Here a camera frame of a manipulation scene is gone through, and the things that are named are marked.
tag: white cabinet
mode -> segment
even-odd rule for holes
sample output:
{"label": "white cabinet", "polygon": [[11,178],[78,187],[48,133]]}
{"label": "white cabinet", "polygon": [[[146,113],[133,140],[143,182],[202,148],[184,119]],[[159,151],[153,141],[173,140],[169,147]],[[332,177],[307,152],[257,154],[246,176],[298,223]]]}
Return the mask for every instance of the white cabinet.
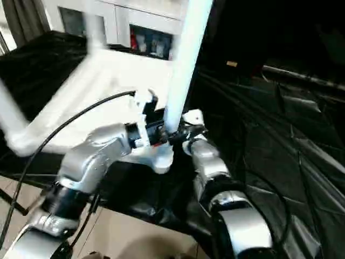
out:
{"label": "white cabinet", "polygon": [[182,30],[188,0],[43,0],[52,30],[83,36],[86,4],[100,19],[106,42],[164,59]]}
{"label": "white cabinet", "polygon": [[86,25],[83,15],[86,5],[103,25],[102,30],[108,44],[118,43],[115,6],[96,0],[43,0],[52,30],[84,36]]}

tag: metal bar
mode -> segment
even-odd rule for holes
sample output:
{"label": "metal bar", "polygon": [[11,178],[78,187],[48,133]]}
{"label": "metal bar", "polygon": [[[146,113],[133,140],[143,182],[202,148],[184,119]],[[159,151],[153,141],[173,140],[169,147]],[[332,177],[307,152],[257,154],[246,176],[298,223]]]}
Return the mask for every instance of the metal bar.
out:
{"label": "metal bar", "polygon": [[3,54],[10,52],[1,31],[0,31],[0,48],[1,48],[1,51],[3,52]]}
{"label": "metal bar", "polygon": [[321,86],[333,87],[333,88],[341,89],[341,90],[345,91],[345,85],[336,84],[332,81],[323,80],[323,79],[320,79],[318,77],[308,76],[306,74],[300,74],[297,72],[293,72],[293,71],[289,71],[289,70],[285,70],[285,69],[280,69],[278,67],[264,65],[263,71],[282,74],[282,75],[285,75],[288,77],[293,77],[293,78],[313,82],[313,83],[316,83],[316,84],[321,85]]}

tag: white pole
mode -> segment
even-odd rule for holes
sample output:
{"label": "white pole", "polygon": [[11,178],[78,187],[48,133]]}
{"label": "white pole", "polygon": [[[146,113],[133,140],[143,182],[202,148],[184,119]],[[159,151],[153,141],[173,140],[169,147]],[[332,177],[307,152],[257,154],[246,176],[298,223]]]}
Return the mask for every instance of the white pole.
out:
{"label": "white pole", "polygon": [[164,124],[169,133],[178,129],[188,88],[199,54],[213,0],[189,0],[170,80]]}

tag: tile floor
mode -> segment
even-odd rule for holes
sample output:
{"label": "tile floor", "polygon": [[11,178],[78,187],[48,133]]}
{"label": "tile floor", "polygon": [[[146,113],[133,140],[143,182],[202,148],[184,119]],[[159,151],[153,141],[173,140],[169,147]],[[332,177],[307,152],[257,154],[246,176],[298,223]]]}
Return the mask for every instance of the tile floor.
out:
{"label": "tile floor", "polygon": [[[15,187],[15,181],[0,176],[0,188],[8,194],[12,195]],[[18,201],[27,207],[39,193],[40,189],[24,184]],[[8,207],[7,203],[0,200],[0,229],[2,229]],[[87,208],[82,214],[82,221],[86,213]],[[26,220],[27,217],[21,216],[18,212],[13,214],[4,248],[0,251],[0,258],[3,257]],[[90,218],[74,248],[73,258],[82,258],[92,251],[99,251],[112,259],[166,259],[180,253],[197,257],[197,259],[208,259],[191,236],[101,207]]]}

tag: black cable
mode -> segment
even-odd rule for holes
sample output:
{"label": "black cable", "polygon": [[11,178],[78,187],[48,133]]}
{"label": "black cable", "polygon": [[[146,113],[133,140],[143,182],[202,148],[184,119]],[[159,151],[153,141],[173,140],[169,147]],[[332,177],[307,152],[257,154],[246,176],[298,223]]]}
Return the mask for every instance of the black cable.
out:
{"label": "black cable", "polygon": [[284,230],[280,236],[279,241],[276,242],[276,246],[278,247],[282,247],[288,237],[289,234],[289,230],[291,227],[291,211],[289,208],[289,205],[287,204],[287,201],[285,200],[284,196],[282,195],[282,193],[277,189],[276,186],[274,186],[273,183],[271,183],[270,181],[268,181],[265,177],[261,176],[260,174],[258,174],[257,172],[250,170],[250,169],[246,169],[246,172],[255,175],[257,178],[261,179],[263,182],[265,182],[273,191],[274,193],[278,196],[278,198],[280,199],[281,203],[283,204],[284,207],[284,211],[285,211],[285,226],[284,226]]}
{"label": "black cable", "polygon": [[113,96],[109,96],[103,100],[98,101],[97,103],[89,106],[88,108],[85,108],[84,110],[82,110],[81,112],[77,113],[76,115],[72,116],[71,118],[69,118],[67,121],[65,121],[63,124],[61,124],[57,129],[55,129],[44,141],[43,143],[36,149],[36,151],[33,153],[33,155],[29,158],[28,162],[26,163],[22,175],[18,181],[17,184],[17,188],[16,191],[13,195],[13,199],[11,202],[11,206],[9,208],[9,212],[7,213],[7,217],[4,223],[4,227],[3,230],[1,232],[1,237],[0,237],[0,249],[2,248],[2,245],[5,241],[5,237],[7,234],[7,231],[9,229],[9,225],[10,225],[10,221],[12,218],[12,214],[13,214],[13,210],[15,208],[15,204],[17,202],[18,196],[19,196],[19,192],[20,192],[20,188],[22,187],[22,183],[24,180],[24,177],[26,176],[26,172],[28,170],[28,168],[30,167],[30,165],[32,164],[33,160],[35,159],[35,157],[42,151],[42,149],[45,147],[45,145],[47,145],[47,143],[52,140],[52,138],[54,138],[63,128],[65,128],[67,125],[69,125],[70,123],[72,123],[73,121],[75,121],[76,119],[78,119],[80,116],[82,116],[83,114],[87,113],[88,111],[96,108],[97,106],[104,104],[110,100],[119,98],[121,96],[127,96],[127,95],[131,95],[133,96],[135,94],[135,91],[127,91],[127,92],[123,92],[123,93],[119,93],[119,94],[115,94]]}
{"label": "black cable", "polygon": [[75,239],[73,240],[72,244],[70,245],[70,249],[73,249],[73,247],[77,243],[77,241],[80,238],[82,232],[84,231],[86,225],[88,224],[88,221],[91,217],[91,214],[96,212],[98,204],[99,204],[99,200],[100,200],[100,194],[99,194],[99,191],[97,191],[97,193],[95,194],[95,196],[92,199],[92,202],[90,204],[90,209],[88,210],[87,216],[86,216],[79,232],[77,233]]}

